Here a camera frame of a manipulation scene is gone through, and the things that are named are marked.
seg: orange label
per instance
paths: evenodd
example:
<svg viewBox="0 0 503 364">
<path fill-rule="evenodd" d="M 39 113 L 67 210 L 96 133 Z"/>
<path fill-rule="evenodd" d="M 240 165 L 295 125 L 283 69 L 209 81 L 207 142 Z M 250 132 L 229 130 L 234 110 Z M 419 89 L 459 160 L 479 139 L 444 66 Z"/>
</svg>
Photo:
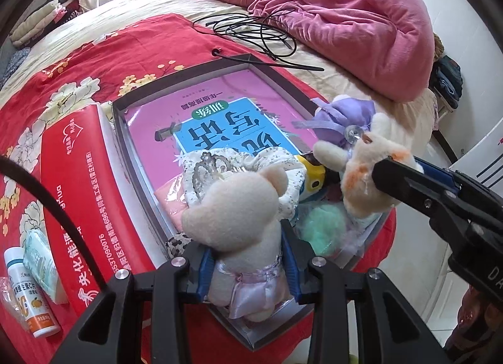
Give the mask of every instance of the orange label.
<svg viewBox="0 0 503 364">
<path fill-rule="evenodd" d="M 38 316 L 33 316 L 27 320 L 30 331 L 34 333 L 35 331 L 45 329 L 46 327 L 54 326 L 54 322 L 48 313 L 39 314 Z"/>
</svg>

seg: lilac satin dress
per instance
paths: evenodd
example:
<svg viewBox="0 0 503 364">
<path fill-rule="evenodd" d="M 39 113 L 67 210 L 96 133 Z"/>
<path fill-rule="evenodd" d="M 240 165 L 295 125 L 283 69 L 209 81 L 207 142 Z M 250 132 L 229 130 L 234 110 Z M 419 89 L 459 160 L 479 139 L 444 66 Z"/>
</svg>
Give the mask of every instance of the lilac satin dress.
<svg viewBox="0 0 503 364">
<path fill-rule="evenodd" d="M 234 273 L 221 260 L 217 261 L 216 268 L 220 273 L 235 277 L 229 305 L 230 319 L 273 309 L 289 294 L 280 256 L 273 264 L 253 273 Z"/>
</svg>

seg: pink blanket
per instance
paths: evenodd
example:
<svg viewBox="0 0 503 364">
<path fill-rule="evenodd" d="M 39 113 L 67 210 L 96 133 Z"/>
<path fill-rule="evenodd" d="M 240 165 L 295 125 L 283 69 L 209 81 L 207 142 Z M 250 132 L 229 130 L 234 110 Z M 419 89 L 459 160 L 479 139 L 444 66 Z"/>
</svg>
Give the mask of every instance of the pink blanket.
<svg viewBox="0 0 503 364">
<path fill-rule="evenodd" d="M 423 0 L 221 0 L 255 16 L 294 8 L 289 33 L 397 102 L 414 100 L 432 69 L 434 39 Z"/>
</svg>

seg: cream bedsheet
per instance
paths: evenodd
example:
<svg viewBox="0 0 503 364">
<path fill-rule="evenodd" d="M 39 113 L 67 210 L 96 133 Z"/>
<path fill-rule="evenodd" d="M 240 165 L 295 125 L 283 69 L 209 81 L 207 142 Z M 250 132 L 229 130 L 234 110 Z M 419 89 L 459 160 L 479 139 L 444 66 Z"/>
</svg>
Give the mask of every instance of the cream bedsheet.
<svg viewBox="0 0 503 364">
<path fill-rule="evenodd" d="M 150 16 L 176 13 L 195 20 L 216 13 L 243 12 L 243 9 L 212 0 L 112 0 L 57 28 L 33 47 L 21 67 L 0 91 L 0 108 L 38 71 L 66 57 L 84 43 Z M 347 94 L 373 99 L 377 111 L 393 119 L 392 139 L 421 155 L 434 124 L 434 94 L 425 89 L 411 103 L 396 103 L 371 91 L 362 82 L 327 59 L 300 44 L 291 62 L 321 66 L 324 72 L 290 69 L 290 72 L 331 101 Z"/>
</svg>

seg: plush bear ear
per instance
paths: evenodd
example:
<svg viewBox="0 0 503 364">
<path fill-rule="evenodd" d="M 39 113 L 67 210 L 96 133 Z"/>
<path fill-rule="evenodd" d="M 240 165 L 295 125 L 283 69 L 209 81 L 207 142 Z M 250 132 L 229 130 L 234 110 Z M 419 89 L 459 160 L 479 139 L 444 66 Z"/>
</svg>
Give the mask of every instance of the plush bear ear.
<svg viewBox="0 0 503 364">
<path fill-rule="evenodd" d="M 370 131 L 389 139 L 391 136 L 391 119 L 384 113 L 375 113 L 370 122 Z"/>
<path fill-rule="evenodd" d="M 285 194 L 288 188 L 288 176 L 283 168 L 277 165 L 270 165 L 261 169 L 258 173 L 272 184 L 278 196 Z"/>
<path fill-rule="evenodd" d="M 206 246 L 213 246 L 211 235 L 206 227 L 205 221 L 208 221 L 209 211 L 202 205 L 185 209 L 182 213 L 182 228 L 189 238 Z"/>
<path fill-rule="evenodd" d="M 327 141 L 317 141 L 313 146 L 316 160 L 333 171 L 342 171 L 348 162 L 348 152 Z"/>
</svg>

